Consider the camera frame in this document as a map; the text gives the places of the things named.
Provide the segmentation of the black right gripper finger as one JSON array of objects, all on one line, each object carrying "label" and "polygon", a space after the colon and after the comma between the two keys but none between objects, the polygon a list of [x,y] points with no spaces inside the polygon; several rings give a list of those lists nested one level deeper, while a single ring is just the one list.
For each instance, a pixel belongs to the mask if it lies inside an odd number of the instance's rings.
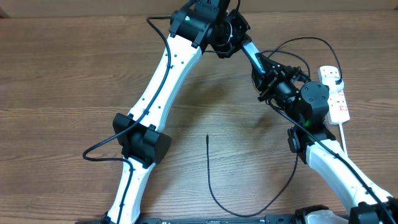
[{"label": "black right gripper finger", "polygon": [[261,67],[263,69],[263,74],[265,75],[270,74],[270,72],[273,70],[279,71],[284,68],[282,64],[269,59],[268,57],[266,57],[261,53],[256,53],[255,56],[258,62],[261,64]]},{"label": "black right gripper finger", "polygon": [[264,90],[264,85],[263,85],[263,76],[261,72],[258,72],[255,68],[252,69],[251,72],[251,78],[253,81],[254,86],[258,91],[263,91]]}]

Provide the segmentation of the black smartphone with lit screen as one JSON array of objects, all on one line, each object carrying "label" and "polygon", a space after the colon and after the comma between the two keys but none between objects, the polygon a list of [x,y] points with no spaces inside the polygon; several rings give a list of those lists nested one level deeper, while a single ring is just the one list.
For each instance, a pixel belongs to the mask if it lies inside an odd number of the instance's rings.
[{"label": "black smartphone with lit screen", "polygon": [[259,53],[259,50],[254,45],[254,43],[251,41],[243,42],[241,49],[245,53],[246,57],[249,59],[251,65],[255,69],[255,71],[258,73],[265,73],[264,68],[262,67],[261,61],[256,56],[256,54]]}]

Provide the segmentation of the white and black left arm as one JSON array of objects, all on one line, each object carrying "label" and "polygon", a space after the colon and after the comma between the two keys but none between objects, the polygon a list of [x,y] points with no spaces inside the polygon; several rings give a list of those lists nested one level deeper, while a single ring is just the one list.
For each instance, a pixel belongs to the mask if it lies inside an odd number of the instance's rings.
[{"label": "white and black left arm", "polygon": [[189,1],[168,17],[164,54],[141,99],[127,115],[117,114],[113,128],[122,147],[123,171],[112,207],[100,223],[135,223],[153,168],[165,157],[172,139],[163,133],[182,83],[207,46],[220,58],[239,50],[248,25],[229,1]]}]

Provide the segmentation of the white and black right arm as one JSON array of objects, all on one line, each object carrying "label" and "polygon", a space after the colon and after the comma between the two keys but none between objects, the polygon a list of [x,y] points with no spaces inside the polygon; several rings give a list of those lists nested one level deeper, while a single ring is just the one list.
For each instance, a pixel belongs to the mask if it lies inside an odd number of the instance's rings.
[{"label": "white and black right arm", "polygon": [[348,212],[348,223],[397,223],[397,199],[354,164],[328,129],[329,87],[259,52],[251,63],[259,101],[293,124],[287,131],[290,150],[334,191]]}]

